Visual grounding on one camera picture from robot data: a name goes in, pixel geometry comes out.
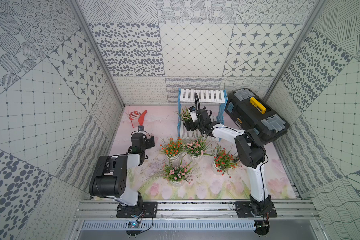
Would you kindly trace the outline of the pink flower pot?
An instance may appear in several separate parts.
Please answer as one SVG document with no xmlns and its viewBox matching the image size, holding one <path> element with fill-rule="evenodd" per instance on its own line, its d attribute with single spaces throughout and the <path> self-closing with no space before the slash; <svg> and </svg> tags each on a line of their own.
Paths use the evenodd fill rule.
<svg viewBox="0 0 360 240">
<path fill-rule="evenodd" d="M 165 163 L 162 167 L 161 177 L 171 183 L 190 183 L 192 181 L 192 162 L 180 162 L 179 165 Z"/>
<path fill-rule="evenodd" d="M 198 159 L 202 156 L 209 156 L 209 142 L 203 137 L 197 137 L 190 142 L 185 143 L 183 150 L 193 159 Z"/>
<path fill-rule="evenodd" d="M 179 117 L 180 117 L 180 120 L 183 121 L 184 123 L 192 123 L 193 122 L 193 119 L 191 117 L 189 109 L 187 109 L 187 108 L 181 108 Z"/>
</svg>

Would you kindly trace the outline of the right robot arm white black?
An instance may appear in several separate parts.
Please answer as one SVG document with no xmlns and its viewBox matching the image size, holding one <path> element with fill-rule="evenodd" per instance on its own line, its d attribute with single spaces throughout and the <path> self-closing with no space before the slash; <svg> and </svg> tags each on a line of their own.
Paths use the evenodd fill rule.
<svg viewBox="0 0 360 240">
<path fill-rule="evenodd" d="M 235 144 L 240 162 L 249 170 L 251 184 L 250 207 L 254 216 L 260 216 L 272 203 L 266 186 L 266 150 L 257 134 L 252 130 L 237 130 L 212 121 L 206 109 L 188 109 L 192 126 L 202 135 L 226 140 Z"/>
</svg>

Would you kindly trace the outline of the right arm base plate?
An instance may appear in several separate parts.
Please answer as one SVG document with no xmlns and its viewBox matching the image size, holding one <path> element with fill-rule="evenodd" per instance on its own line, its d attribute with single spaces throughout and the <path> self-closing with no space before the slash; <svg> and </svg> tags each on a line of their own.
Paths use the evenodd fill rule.
<svg viewBox="0 0 360 240">
<path fill-rule="evenodd" d="M 276 208 L 272 202 L 256 204 L 249 201 L 234 202 L 233 209 L 238 218 L 276 218 Z"/>
</svg>

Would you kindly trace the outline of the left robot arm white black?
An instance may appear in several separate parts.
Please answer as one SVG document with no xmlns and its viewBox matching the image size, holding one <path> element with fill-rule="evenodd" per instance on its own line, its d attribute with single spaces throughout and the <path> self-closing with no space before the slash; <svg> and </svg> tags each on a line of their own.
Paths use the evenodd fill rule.
<svg viewBox="0 0 360 240">
<path fill-rule="evenodd" d="M 129 169 L 141 166 L 148 156 L 146 150 L 155 147 L 155 138 L 146 131 L 134 131 L 126 154 L 101 156 L 98 158 L 89 184 L 93 197 L 109 198 L 123 207 L 142 208 L 143 199 L 139 192 L 127 186 Z"/>
</svg>

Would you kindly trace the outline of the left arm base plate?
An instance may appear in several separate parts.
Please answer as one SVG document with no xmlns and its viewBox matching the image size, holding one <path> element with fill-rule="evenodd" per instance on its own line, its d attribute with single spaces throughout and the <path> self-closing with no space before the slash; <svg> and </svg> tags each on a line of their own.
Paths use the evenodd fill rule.
<svg viewBox="0 0 360 240">
<path fill-rule="evenodd" d="M 124 206 L 119 204 L 117 207 L 117 218 L 155 218 L 157 216 L 158 202 L 138 202 L 136 206 Z"/>
</svg>

